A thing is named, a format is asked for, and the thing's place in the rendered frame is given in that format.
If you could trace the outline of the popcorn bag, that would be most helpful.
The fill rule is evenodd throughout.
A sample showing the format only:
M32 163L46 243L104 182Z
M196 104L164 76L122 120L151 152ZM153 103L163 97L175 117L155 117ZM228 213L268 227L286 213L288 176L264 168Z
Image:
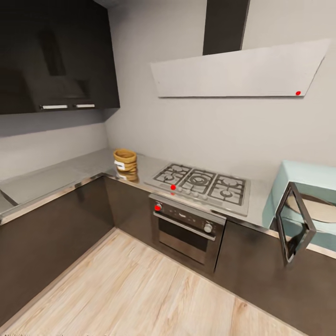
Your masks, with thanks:
M136 171L137 154L127 149L117 149L113 156L115 158L114 164L119 171L133 172Z

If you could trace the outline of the microwave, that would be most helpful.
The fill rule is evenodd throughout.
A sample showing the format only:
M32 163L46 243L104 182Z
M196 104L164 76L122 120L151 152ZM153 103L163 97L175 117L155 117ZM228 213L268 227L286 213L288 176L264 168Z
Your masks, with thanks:
M336 168L283 160L272 198L284 268L292 271L316 227L336 233Z

